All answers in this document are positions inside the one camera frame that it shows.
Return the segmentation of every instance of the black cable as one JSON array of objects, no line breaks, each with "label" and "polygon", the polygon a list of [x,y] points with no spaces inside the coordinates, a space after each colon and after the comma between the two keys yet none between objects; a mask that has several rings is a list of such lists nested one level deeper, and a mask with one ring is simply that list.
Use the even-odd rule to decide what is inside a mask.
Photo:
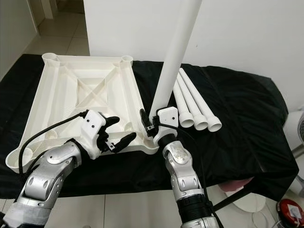
[{"label": "black cable", "polygon": [[176,131],[182,132],[183,134],[185,134],[186,136],[188,136],[188,137],[193,141],[193,143],[194,143],[194,145],[195,145],[195,147],[196,147],[197,153],[199,154],[199,157],[200,157],[201,172],[202,172],[202,180],[203,180],[202,186],[203,186],[203,189],[204,189],[206,202],[208,203],[208,207],[210,208],[211,213],[214,215],[215,219],[217,220],[218,225],[219,225],[219,228],[224,228],[224,226],[223,226],[223,224],[221,223],[221,221],[220,221],[218,215],[216,214],[216,212],[215,212],[214,209],[213,209],[212,202],[209,200],[209,197],[208,197],[207,185],[206,185],[206,177],[205,177],[204,164],[203,164],[203,158],[202,158],[202,156],[200,155],[199,146],[197,145],[195,139],[194,139],[188,132],[186,132],[185,130],[180,129],[180,128],[178,128],[178,127],[174,127],[174,126],[167,125],[167,124],[162,124],[162,123],[157,123],[157,124],[158,124],[159,126],[162,126],[162,127],[168,127],[168,128],[172,128],[172,129],[174,129],[174,130],[176,130]]},{"label": "black cable", "polygon": [[24,150],[25,150],[25,148],[27,147],[27,145],[28,145],[31,141],[33,141],[34,139],[36,139],[37,137],[39,137],[40,135],[44,134],[45,132],[47,132],[47,131],[49,131],[49,130],[55,128],[55,127],[58,127],[58,126],[60,126],[60,125],[62,125],[62,124],[65,124],[65,123],[71,121],[71,120],[74,120],[74,119],[76,119],[76,118],[79,117],[79,116],[81,116],[81,117],[84,118],[84,117],[86,116],[87,112],[88,112],[88,110],[86,110],[86,111],[84,111],[84,112],[81,112],[81,113],[78,113],[78,114],[76,114],[76,115],[73,115],[72,117],[67,118],[66,120],[60,121],[60,122],[58,122],[58,123],[56,123],[56,124],[54,124],[54,125],[52,125],[52,126],[49,126],[48,128],[46,128],[46,129],[42,130],[41,132],[38,132],[37,134],[35,134],[35,135],[33,135],[32,137],[30,137],[30,138],[23,144],[23,146],[21,147],[20,153],[19,153],[18,165],[19,165],[19,174],[20,174],[21,178],[23,178],[23,167],[22,167],[23,153],[24,153]]}]

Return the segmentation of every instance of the black cloth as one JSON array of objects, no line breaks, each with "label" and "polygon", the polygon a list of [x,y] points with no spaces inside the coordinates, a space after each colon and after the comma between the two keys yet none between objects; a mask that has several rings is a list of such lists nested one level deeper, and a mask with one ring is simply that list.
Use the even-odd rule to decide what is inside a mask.
[{"label": "black cloth", "polygon": [[[17,174],[5,165],[24,131],[43,69],[41,56],[23,55],[0,82],[0,198],[21,191]],[[145,110],[150,111],[162,63],[134,61],[133,71]],[[285,102],[270,78],[222,67],[182,67],[223,126],[215,132],[184,129],[199,145],[179,134],[193,156],[201,178],[203,157],[207,185],[254,177],[255,193],[280,200],[298,167],[282,126],[288,115]],[[176,106],[171,96],[169,105]],[[101,156],[75,169],[66,179],[61,197],[171,189],[161,152],[140,151]]]}]

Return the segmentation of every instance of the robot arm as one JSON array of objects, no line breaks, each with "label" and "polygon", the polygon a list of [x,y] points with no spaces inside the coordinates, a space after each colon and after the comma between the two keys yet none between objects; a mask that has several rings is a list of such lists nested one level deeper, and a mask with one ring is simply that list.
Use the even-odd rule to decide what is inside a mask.
[{"label": "robot arm", "polygon": [[98,158],[102,152],[117,153],[135,139],[131,133],[117,144],[110,142],[106,128],[119,121],[105,118],[93,110],[85,116],[81,137],[45,152],[35,163],[25,185],[3,218],[10,228],[44,227],[59,196],[65,178],[88,159]]},{"label": "robot arm", "polygon": [[178,110],[167,107],[157,111],[150,123],[144,110],[141,110],[142,123],[154,144],[162,148],[167,170],[171,175],[171,185],[179,214],[181,228],[219,228],[222,224],[211,215],[209,201],[192,167],[192,156],[177,140]]}]

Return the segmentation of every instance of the floor tile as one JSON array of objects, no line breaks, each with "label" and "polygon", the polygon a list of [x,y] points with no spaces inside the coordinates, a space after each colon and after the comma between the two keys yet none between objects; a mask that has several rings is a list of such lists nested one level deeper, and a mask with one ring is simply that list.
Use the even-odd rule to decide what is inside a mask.
[{"label": "floor tile", "polygon": [[30,45],[25,53],[42,55],[46,52],[53,52],[58,55],[64,55],[71,39],[71,37],[41,36],[35,43]]},{"label": "floor tile", "polygon": [[105,228],[178,228],[181,220],[171,190],[105,196]]},{"label": "floor tile", "polygon": [[277,221],[276,201],[267,198],[266,205],[267,205],[272,217],[274,218],[274,220]]},{"label": "floor tile", "polygon": [[72,37],[82,15],[60,12],[54,19],[45,19],[38,27],[42,36]]},{"label": "floor tile", "polygon": [[[208,188],[208,194],[210,200],[213,204],[217,204],[220,201],[226,198],[225,193],[217,186],[212,186]],[[252,213],[242,211],[241,209],[237,208],[234,204],[230,204],[221,210],[217,211],[217,215],[219,216],[222,224],[225,228],[254,228],[255,225],[252,222]],[[254,214],[254,222],[257,227],[267,227],[271,228],[275,221],[268,209],[265,206],[260,212],[256,212]]]},{"label": "floor tile", "polygon": [[6,199],[0,199],[0,211],[3,210]]},{"label": "floor tile", "polygon": [[103,228],[104,200],[104,195],[59,198],[45,228]]},{"label": "floor tile", "polygon": [[70,46],[66,52],[68,56],[89,56],[89,43],[87,38],[72,38]]},{"label": "floor tile", "polygon": [[74,37],[78,38],[87,38],[87,31],[86,31],[86,18],[82,16],[79,24],[77,25],[76,31],[74,33]]},{"label": "floor tile", "polygon": [[15,200],[14,199],[7,199],[5,201],[4,207],[2,209],[2,213],[6,213],[8,211],[8,209],[10,208],[10,206],[13,204]]}]

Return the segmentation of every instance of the pvc pipe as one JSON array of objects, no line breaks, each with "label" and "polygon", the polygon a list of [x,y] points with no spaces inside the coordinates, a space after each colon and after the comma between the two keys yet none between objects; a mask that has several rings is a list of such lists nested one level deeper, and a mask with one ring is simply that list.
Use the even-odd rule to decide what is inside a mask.
[{"label": "pvc pipe", "polygon": [[208,121],[208,130],[211,132],[216,132],[222,127],[221,121],[213,114],[205,100],[200,95],[199,91],[195,85],[191,82],[190,78],[186,72],[180,68],[180,75],[184,79],[185,84],[187,85],[191,95],[193,96],[196,104],[198,105],[201,113],[207,118]]},{"label": "pvc pipe", "polygon": [[133,57],[132,56],[122,56],[122,62],[129,62],[132,66],[133,65]]},{"label": "pvc pipe", "polygon": [[51,52],[48,52],[48,53],[44,53],[42,55],[42,59],[43,59],[43,62],[46,63],[46,61],[48,60],[54,60],[54,61],[57,61],[57,55],[55,53],[51,53]]},{"label": "pvc pipe", "polygon": [[202,0],[181,1],[176,29],[166,54],[149,114],[151,123],[156,111],[168,105],[201,2]]},{"label": "pvc pipe", "polygon": [[198,131],[204,130],[208,126],[207,119],[201,114],[200,109],[196,105],[190,91],[188,90],[184,80],[182,79],[179,73],[177,75],[177,82],[180,86],[182,95],[185,98],[187,106],[193,115],[195,129]]},{"label": "pvc pipe", "polygon": [[182,95],[181,88],[178,82],[175,82],[173,93],[179,110],[179,120],[182,127],[191,127],[194,124],[193,115],[189,112],[184,96]]}]

